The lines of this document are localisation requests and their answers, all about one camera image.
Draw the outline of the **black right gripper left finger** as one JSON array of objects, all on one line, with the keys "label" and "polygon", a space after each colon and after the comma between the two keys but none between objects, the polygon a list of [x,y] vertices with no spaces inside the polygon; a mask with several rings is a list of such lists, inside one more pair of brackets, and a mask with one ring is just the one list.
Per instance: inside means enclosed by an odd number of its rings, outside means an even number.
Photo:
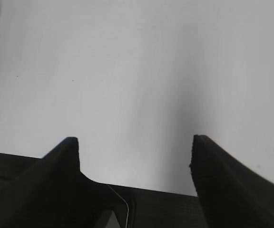
[{"label": "black right gripper left finger", "polygon": [[100,228],[109,215],[133,227],[134,201],[81,172],[76,137],[40,159],[0,153],[0,228]]}]

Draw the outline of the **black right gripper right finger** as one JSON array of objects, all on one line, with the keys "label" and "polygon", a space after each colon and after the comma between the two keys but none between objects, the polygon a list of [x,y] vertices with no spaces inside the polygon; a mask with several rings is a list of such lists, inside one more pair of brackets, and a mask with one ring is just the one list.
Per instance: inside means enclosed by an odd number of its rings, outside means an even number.
[{"label": "black right gripper right finger", "polygon": [[206,135],[194,135],[189,167],[210,228],[274,228],[274,183]]}]

